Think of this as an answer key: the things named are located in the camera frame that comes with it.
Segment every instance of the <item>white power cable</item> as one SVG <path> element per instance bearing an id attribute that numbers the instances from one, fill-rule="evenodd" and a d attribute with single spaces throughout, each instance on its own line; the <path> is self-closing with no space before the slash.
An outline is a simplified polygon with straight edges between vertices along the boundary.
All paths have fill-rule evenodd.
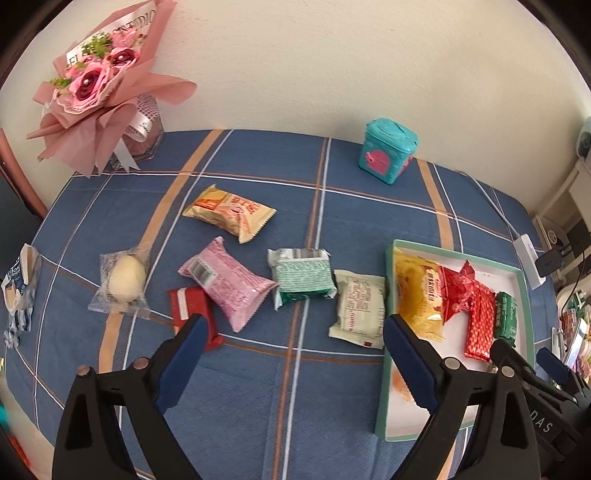
<path id="1" fill-rule="evenodd" d="M 495 202 L 492 201 L 492 199 L 488 196 L 487 192 L 485 191 L 484 188 L 482 188 L 482 185 L 480 185 L 480 183 L 471 175 L 468 175 L 467 173 L 457 170 L 458 173 L 464 175 L 465 177 L 468 177 L 470 179 L 472 179 L 472 181 L 476 184 L 476 186 L 480 189 L 480 191 L 482 192 L 482 194 L 484 195 L 484 197 L 488 200 L 488 203 L 491 204 L 491 207 L 493 207 L 495 209 L 495 212 L 499 215 L 499 217 L 501 217 L 501 219 L 507 224 L 507 227 L 509 227 L 509 230 L 511 231 L 511 235 L 513 236 L 513 240 L 516 240 L 519 238 L 519 232 L 517 230 L 515 230 L 515 228 L 513 227 L 513 225 L 510 224 L 509 220 L 507 220 L 507 218 L 505 217 L 505 215 L 503 215 L 503 213 L 498 209 L 498 207 L 495 205 Z"/>

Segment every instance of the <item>barcode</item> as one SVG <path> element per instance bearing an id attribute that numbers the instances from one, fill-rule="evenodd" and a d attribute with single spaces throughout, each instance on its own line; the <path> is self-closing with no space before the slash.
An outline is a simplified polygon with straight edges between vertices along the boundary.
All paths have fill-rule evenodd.
<path id="1" fill-rule="evenodd" d="M 202 287 L 207 286 L 209 281 L 213 280 L 215 277 L 215 273 L 198 258 L 196 258 L 193 262 L 193 265 L 189 267 L 189 271 L 197 283 L 199 283 Z"/>
<path id="2" fill-rule="evenodd" d="M 291 249 L 294 258 L 322 258 L 322 250 L 314 248 L 293 248 Z"/>

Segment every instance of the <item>power strip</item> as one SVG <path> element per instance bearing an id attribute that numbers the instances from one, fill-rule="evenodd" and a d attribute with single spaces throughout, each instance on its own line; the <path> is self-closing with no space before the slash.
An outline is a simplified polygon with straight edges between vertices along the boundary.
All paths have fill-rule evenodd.
<path id="1" fill-rule="evenodd" d="M 535 261 L 538 260 L 538 254 L 535 251 L 534 245 L 531 243 L 529 235 L 521 235 L 517 240 L 513 240 L 513 246 L 521 261 L 525 276 L 530 282 L 531 289 L 535 290 L 536 288 L 541 287 L 546 281 L 546 277 L 541 278 L 538 275 L 538 269 L 535 267 Z"/>

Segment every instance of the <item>pink door on box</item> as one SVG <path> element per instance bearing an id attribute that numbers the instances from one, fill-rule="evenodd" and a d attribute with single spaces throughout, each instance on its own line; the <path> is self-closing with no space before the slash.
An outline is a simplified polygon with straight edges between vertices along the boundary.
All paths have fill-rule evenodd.
<path id="1" fill-rule="evenodd" d="M 367 152 L 365 161 L 369 169 L 380 175 L 386 175 L 390 168 L 390 158 L 381 150 Z"/>

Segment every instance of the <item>red candy wrapper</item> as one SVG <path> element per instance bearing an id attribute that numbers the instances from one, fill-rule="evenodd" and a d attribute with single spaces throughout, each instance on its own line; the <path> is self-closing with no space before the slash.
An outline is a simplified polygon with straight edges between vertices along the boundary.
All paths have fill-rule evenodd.
<path id="1" fill-rule="evenodd" d="M 474 298 L 470 308 L 470 322 L 464 355 L 488 362 L 495 327 L 495 292 L 479 281 L 474 281 Z"/>
<path id="2" fill-rule="evenodd" d="M 174 334 L 183 327 L 193 313 L 200 313 L 207 319 L 209 338 L 205 350 L 214 350 L 223 343 L 223 337 L 218 334 L 216 322 L 207 295 L 201 287 L 185 287 L 169 290 L 170 306 L 173 314 Z"/>
<path id="3" fill-rule="evenodd" d="M 466 269 L 466 265 L 472 269 L 472 266 L 466 261 L 462 271 L 470 273 Z M 439 267 L 439 279 L 443 299 L 441 316 L 443 323 L 446 323 L 456 313 L 470 310 L 474 298 L 475 280 L 474 277 L 470 278 L 462 272 L 456 272 L 446 267 Z"/>

